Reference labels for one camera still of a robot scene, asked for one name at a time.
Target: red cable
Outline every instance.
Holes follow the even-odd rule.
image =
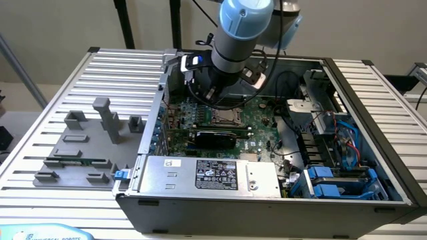
[[[346,142],[346,146],[350,147],[350,149],[354,151],[356,158],[357,158],[357,165],[360,166],[360,152],[358,152],[357,148],[349,142]]]

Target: motherboard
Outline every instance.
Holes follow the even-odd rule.
[[[169,156],[278,163],[270,152],[278,133],[269,101],[256,97],[241,107],[217,110],[189,98],[170,98]]]

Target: white wall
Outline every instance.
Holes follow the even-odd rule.
[[[197,0],[213,19],[217,4]],[[427,62],[425,0],[298,0],[304,16],[286,53],[369,59],[385,74]],[[169,1],[126,0],[134,45],[172,47]],[[182,47],[214,27],[181,0]],[[0,0],[0,32],[37,83],[61,84],[90,46],[124,48],[113,0]],[[0,82],[18,82],[0,56]]]

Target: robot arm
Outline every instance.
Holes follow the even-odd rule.
[[[202,94],[206,101],[214,103],[222,89],[240,79],[254,90],[261,89],[266,79],[264,69],[250,66],[246,60],[256,45],[286,48],[301,21],[298,11],[294,0],[222,1],[212,50],[184,56],[180,66],[182,72],[206,68],[209,88]]]

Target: blue plastic latch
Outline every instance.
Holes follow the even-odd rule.
[[[308,176],[313,178],[333,178],[330,168],[326,166],[313,166],[308,169]]]
[[[368,174],[368,176],[370,177],[372,180],[377,179],[377,177],[378,177],[372,168],[366,170],[366,174]]]
[[[340,198],[340,191],[336,185],[328,185],[328,184],[318,184],[313,187],[313,194],[317,198],[330,198],[337,199]]]
[[[128,179],[128,171],[114,171],[113,180],[126,180]]]

